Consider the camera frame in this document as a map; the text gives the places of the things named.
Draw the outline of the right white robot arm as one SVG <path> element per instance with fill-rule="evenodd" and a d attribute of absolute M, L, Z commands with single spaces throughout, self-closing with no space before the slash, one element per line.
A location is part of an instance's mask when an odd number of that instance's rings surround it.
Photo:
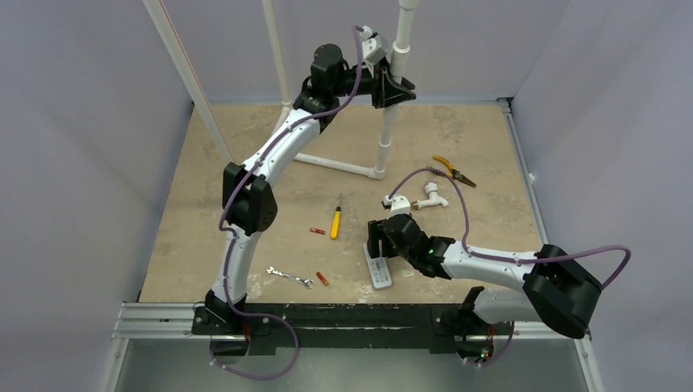
<path fill-rule="evenodd" d="M 483 282 L 458 312 L 469 332 L 488 324 L 527 321 L 581 339 L 603 290 L 582 265 L 550 244 L 518 253 L 463 246 L 454 238 L 426 235 L 409 214 L 372 220 L 367 230 L 365 251 L 373 259 L 400 257 L 428 278 Z"/>

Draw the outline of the white remote control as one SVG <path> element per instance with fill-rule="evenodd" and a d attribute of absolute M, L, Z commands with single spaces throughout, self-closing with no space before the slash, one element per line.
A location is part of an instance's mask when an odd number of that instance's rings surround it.
<path fill-rule="evenodd" d="M 371 257 L 366 243 L 364 244 L 364 256 L 373 288 L 380 290 L 390 287 L 392 285 L 392 278 L 387 267 L 387 258 L 382 256 Z"/>

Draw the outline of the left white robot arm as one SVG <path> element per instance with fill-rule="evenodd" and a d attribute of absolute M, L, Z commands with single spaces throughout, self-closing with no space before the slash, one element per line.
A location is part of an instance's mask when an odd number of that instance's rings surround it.
<path fill-rule="evenodd" d="M 319 46 L 288 117 L 279 130 L 241 164 L 223 172 L 219 229 L 226 233 L 220 272 L 203 303 L 194 307 L 194 335 L 240 334 L 250 313 L 243 309 L 248 273 L 257 244 L 278 215 L 273 188 L 301 150 L 319 136 L 356 96 L 370 96 L 376 109 L 414 100 L 405 78 L 407 51 L 393 47 L 383 54 L 374 39 L 359 49 L 349 65 L 335 44 Z"/>

